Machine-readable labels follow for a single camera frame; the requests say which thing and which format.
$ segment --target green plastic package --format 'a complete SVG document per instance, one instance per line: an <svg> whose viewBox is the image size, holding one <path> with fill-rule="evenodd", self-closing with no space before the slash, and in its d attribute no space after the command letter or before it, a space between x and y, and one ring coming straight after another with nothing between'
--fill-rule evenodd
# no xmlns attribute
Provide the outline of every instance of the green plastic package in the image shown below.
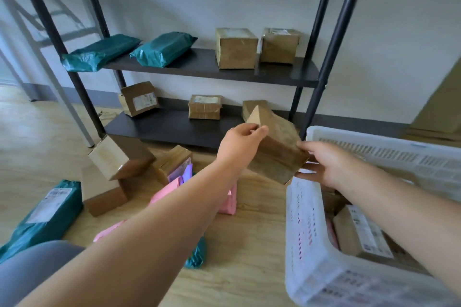
<svg viewBox="0 0 461 307"><path fill-rule="evenodd" d="M62 55L61 63L66 71L99 71L105 64L131 51L140 42L140 39L116 34Z"/></svg>
<svg viewBox="0 0 461 307"><path fill-rule="evenodd" d="M134 49L130 57L135 57L140 65L166 67L189 50L196 40L195 36L188 33L165 33Z"/></svg>
<svg viewBox="0 0 461 307"><path fill-rule="evenodd" d="M62 180L27 214L10 240L0 247L0 264L31 246L61 239L82 208L80 182Z"/></svg>
<svg viewBox="0 0 461 307"><path fill-rule="evenodd" d="M186 268L200 268L205 261L206 256L206 243L205 237L200 238L199 243L195 247L192 254L187 258L184 267Z"/></svg>

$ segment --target human hand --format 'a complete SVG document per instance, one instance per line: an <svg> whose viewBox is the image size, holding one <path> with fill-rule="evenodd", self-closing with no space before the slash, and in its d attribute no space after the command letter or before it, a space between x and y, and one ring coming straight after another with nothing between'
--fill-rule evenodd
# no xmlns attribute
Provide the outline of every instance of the human hand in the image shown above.
<svg viewBox="0 0 461 307"><path fill-rule="evenodd" d="M361 162L348 151L331 143L317 141L299 141L298 147L315 156L318 164L306 163L302 168L315 173L297 172L296 177L319 182L325 186L338 189L350 167Z"/></svg>
<svg viewBox="0 0 461 307"><path fill-rule="evenodd" d="M217 162L245 169L253 160L262 139L269 133L269 127L243 123L233 127L219 145Z"/></svg>

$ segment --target taped cardboard box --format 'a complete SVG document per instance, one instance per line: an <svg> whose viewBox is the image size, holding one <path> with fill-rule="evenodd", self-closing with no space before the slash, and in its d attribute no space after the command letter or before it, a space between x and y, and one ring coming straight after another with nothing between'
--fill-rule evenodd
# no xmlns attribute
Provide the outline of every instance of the taped cardboard box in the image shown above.
<svg viewBox="0 0 461 307"><path fill-rule="evenodd" d="M119 181L107 181L95 165L82 169L81 182L84 207L94 217L113 210L128 201Z"/></svg>
<svg viewBox="0 0 461 307"><path fill-rule="evenodd" d="M216 28L216 60L220 69L254 69L258 38L247 28Z"/></svg>
<svg viewBox="0 0 461 307"><path fill-rule="evenodd" d="M377 263L394 259L379 226L354 205L346 205L333 218L340 250L346 255Z"/></svg>
<svg viewBox="0 0 461 307"><path fill-rule="evenodd" d="M153 168L160 183L167 185L181 176L190 164L192 164L192 152L178 145L157 159Z"/></svg>
<svg viewBox="0 0 461 307"><path fill-rule="evenodd" d="M296 145L300 138L295 126L261 106L255 107L247 123L269 127L248 169L286 184L309 158L309 153Z"/></svg>
<svg viewBox="0 0 461 307"><path fill-rule="evenodd" d="M301 33L294 29L265 28L260 62L295 63Z"/></svg>
<svg viewBox="0 0 461 307"><path fill-rule="evenodd" d="M150 81L124 87L121 91L122 93L118 94L118 100L125 114L130 117L159 107L155 88Z"/></svg>
<svg viewBox="0 0 461 307"><path fill-rule="evenodd" d="M193 94L189 100L189 119L219 120L222 96Z"/></svg>
<svg viewBox="0 0 461 307"><path fill-rule="evenodd" d="M104 136L88 156L109 181L140 175L155 160L141 140L116 135Z"/></svg>
<svg viewBox="0 0 461 307"><path fill-rule="evenodd" d="M255 109L256 106L261 106L270 111L270 108L266 100L247 100L242 103L242 118L244 121L250 117L251 112Z"/></svg>

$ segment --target gray baseboard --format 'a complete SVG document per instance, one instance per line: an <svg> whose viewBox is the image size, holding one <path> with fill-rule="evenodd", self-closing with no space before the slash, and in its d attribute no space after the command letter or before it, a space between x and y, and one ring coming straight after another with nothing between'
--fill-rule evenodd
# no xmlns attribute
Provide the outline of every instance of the gray baseboard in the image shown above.
<svg viewBox="0 0 461 307"><path fill-rule="evenodd" d="M25 83L30 89L35 90L38 94L38 100L54 100L55 95L51 92L47 85ZM82 103L77 91L74 88L63 87L64 92L72 103ZM118 100L118 95L115 92L87 90L88 95L95 106L107 108L121 108ZM159 97L159 103L165 108L172 108L178 110L188 110L188 101L179 100L174 98ZM240 115L242 108L240 106L223 105L223 112L227 114ZM288 111L274 111L276 114L287 118ZM294 123L301 126L304 114L297 112L295 114ZM312 125L327 126L336 129L350 130L356 132L363 132L373 135L381 135L388 137L400 137L408 128L408 124L392 123L388 121L338 117L334 115L316 114Z"/></svg>

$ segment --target cardboard box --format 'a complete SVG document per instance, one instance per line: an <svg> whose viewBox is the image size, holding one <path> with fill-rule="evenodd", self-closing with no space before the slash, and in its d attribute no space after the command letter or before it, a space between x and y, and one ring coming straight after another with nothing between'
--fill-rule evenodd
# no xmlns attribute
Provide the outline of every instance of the cardboard box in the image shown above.
<svg viewBox="0 0 461 307"><path fill-rule="evenodd" d="M81 176L84 207L94 217L128 201L118 180L107 181L95 165L82 169Z"/></svg>
<svg viewBox="0 0 461 307"><path fill-rule="evenodd" d="M333 218L340 250L346 255L389 263L394 259L382 230L354 205L346 205Z"/></svg>
<svg viewBox="0 0 461 307"><path fill-rule="evenodd" d="M140 175L155 160L141 140L116 135L104 136L88 156L109 181Z"/></svg>
<svg viewBox="0 0 461 307"><path fill-rule="evenodd" d="M461 147L461 58L434 91L403 138Z"/></svg>
<svg viewBox="0 0 461 307"><path fill-rule="evenodd" d="M121 89L118 100L126 115L134 117L150 109L159 107L155 88L150 81L137 83Z"/></svg>
<svg viewBox="0 0 461 307"><path fill-rule="evenodd" d="M247 28L216 28L216 60L220 69L254 69L258 38Z"/></svg>
<svg viewBox="0 0 461 307"><path fill-rule="evenodd" d="M255 107L247 123L269 127L248 169L286 184L309 158L309 153L296 146L300 138L295 126L261 106Z"/></svg>
<svg viewBox="0 0 461 307"><path fill-rule="evenodd" d="M260 62L293 64L301 33L294 29L266 28L262 36Z"/></svg>
<svg viewBox="0 0 461 307"><path fill-rule="evenodd" d="M222 96L193 94L189 100L189 119L219 120Z"/></svg>
<svg viewBox="0 0 461 307"><path fill-rule="evenodd" d="M190 164L192 164L192 152L178 145L157 159L153 168L160 183L167 185L181 176L186 166Z"/></svg>
<svg viewBox="0 0 461 307"><path fill-rule="evenodd" d="M266 100L248 100L242 103L242 118L247 121L256 106L261 106L270 111Z"/></svg>

